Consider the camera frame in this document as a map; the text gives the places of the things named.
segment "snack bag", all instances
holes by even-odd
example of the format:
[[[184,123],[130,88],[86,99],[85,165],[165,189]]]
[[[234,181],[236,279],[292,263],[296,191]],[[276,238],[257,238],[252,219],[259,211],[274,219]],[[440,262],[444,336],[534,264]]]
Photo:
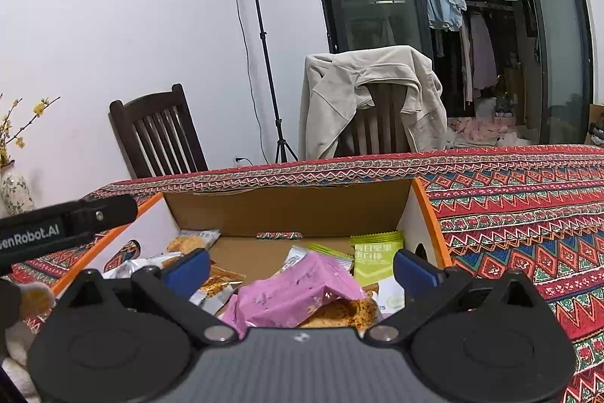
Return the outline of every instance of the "snack bag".
[[[207,313],[215,315],[227,303],[235,288],[243,282],[244,278],[245,275],[229,272],[212,265],[210,267],[210,277],[189,298],[189,301],[201,307]]]
[[[403,233],[353,236],[354,278],[364,287],[394,275],[394,254],[403,247]]]
[[[405,291],[394,279],[394,255],[403,247],[400,231],[369,236],[353,236],[354,278],[363,286],[372,286],[372,299],[387,317],[405,306]]]
[[[219,237],[219,230],[182,231],[177,238],[170,242],[166,251],[180,251],[183,255],[188,255],[197,248],[210,249]]]
[[[335,258],[309,251],[285,272],[241,287],[222,319],[241,337],[250,326],[294,328],[337,298],[366,295]]]
[[[172,253],[157,255],[151,258],[137,258],[136,260],[128,260],[122,263],[120,266],[103,273],[103,278],[130,278],[134,272],[143,268],[144,266],[158,266],[159,268],[163,269],[167,264],[170,264],[173,261],[178,261],[180,258],[182,258],[182,253],[180,251],[175,251]]]
[[[334,257],[338,263],[348,270],[348,272],[352,270],[353,259],[351,255],[346,255],[345,253],[340,253],[339,251],[321,245],[307,245],[307,248],[294,245],[289,250],[288,257],[285,258],[285,263],[283,263],[281,271],[285,272],[289,267],[298,263],[309,251],[316,251],[322,255]]]

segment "table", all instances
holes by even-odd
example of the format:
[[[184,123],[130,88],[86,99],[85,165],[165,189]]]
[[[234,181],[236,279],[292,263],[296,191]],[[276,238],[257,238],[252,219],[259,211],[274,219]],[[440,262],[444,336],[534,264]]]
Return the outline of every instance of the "table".
[[[586,145],[476,148],[338,158],[150,178],[89,195],[201,193],[419,177],[454,264],[498,278],[524,270],[575,344],[565,403],[604,393],[604,150]],[[13,279],[52,285],[91,245],[17,265]],[[31,320],[37,329],[42,320]]]

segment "flower vase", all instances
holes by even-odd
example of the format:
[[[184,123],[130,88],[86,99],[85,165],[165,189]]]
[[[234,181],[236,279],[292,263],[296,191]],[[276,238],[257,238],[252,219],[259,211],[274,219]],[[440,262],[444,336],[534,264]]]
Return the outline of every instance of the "flower vase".
[[[0,198],[9,216],[34,210],[34,201],[25,178],[17,173],[10,162],[0,170]]]

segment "wooden chair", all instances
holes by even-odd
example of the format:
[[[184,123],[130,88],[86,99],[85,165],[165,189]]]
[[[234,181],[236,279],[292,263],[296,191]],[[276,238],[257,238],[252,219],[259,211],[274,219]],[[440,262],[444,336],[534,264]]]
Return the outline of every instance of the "wooden chair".
[[[407,86],[375,83],[367,88],[374,107],[356,112],[340,134],[336,157],[406,153],[411,149],[401,122]]]
[[[136,178],[207,171],[182,85],[169,93],[109,105],[111,120]]]

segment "pink item on floor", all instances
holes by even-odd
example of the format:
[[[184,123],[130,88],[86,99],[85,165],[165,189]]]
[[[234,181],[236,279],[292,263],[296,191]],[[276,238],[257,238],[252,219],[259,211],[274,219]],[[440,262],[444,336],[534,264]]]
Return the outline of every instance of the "pink item on floor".
[[[484,142],[489,139],[496,139],[501,134],[509,131],[507,125],[481,122],[470,117],[458,118],[451,124],[451,128],[461,134],[467,142]]]
[[[239,289],[222,321],[244,337],[248,327],[295,328],[336,299],[365,297],[359,283],[335,258],[309,251],[284,272]]]

